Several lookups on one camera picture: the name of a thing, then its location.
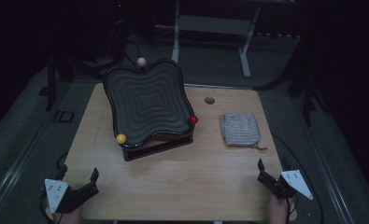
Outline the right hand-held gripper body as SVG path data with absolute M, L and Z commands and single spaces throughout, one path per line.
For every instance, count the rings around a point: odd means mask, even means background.
M 296 193 L 302 194 L 308 200 L 314 199 L 299 170 L 283 171 L 279 178 L 274 178 L 261 170 L 257 180 L 278 199 L 289 199 L 294 197 Z

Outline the person's left hand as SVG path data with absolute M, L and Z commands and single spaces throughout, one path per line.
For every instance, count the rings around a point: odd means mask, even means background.
M 81 224 L 82 223 L 82 208 L 79 207 L 71 213 L 55 213 L 53 214 L 54 224 Z

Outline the grey fluffy cloth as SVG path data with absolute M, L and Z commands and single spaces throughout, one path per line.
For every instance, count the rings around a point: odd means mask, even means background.
M 228 147 L 260 147 L 261 134 L 257 121 L 251 113 L 224 113 L 220 118 L 220 130 Z

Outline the black wavy tray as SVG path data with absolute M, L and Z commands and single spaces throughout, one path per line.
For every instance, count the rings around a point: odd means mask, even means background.
M 170 59 L 140 68 L 116 68 L 104 76 L 113 132 L 126 135 L 123 158 L 133 161 L 192 142 L 195 115 L 179 65 Z

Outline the person's right hand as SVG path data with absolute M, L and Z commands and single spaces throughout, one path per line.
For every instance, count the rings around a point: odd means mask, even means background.
M 268 205 L 269 224 L 287 224 L 293 205 L 293 198 L 278 199 L 276 195 L 271 194 Z

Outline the white metal stand frame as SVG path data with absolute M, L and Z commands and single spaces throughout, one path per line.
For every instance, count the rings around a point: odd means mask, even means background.
M 243 77 L 252 75 L 248 51 L 257 33 L 285 33 L 296 0 L 155 0 L 155 15 L 173 28 L 171 59 L 180 57 L 180 34 L 199 32 L 241 37 L 238 57 Z

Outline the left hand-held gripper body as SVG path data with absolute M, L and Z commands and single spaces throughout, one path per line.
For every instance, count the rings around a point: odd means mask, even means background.
M 97 194 L 97 186 L 94 182 L 80 189 L 71 189 L 68 183 L 53 179 L 45 179 L 44 185 L 52 214 L 69 214 Z

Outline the black tripod stand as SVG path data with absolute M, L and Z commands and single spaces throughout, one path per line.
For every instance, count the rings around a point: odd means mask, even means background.
M 304 94 L 302 117 L 308 126 L 311 125 L 312 94 L 318 69 L 318 49 L 313 44 L 313 41 L 314 38 L 312 35 L 302 35 L 281 76 L 254 88 L 255 91 L 267 91 L 283 82 L 291 80 L 289 95 L 297 97 L 301 93 Z
M 43 87 L 39 93 L 48 98 L 46 110 L 51 111 L 56 102 L 56 74 L 59 74 L 63 81 L 71 82 L 75 77 L 72 67 L 76 67 L 89 74 L 91 77 L 102 79 L 104 76 L 100 73 L 100 70 L 109 69 L 121 61 L 122 57 L 117 56 L 107 63 L 90 66 L 69 54 L 51 54 L 47 63 L 47 86 Z

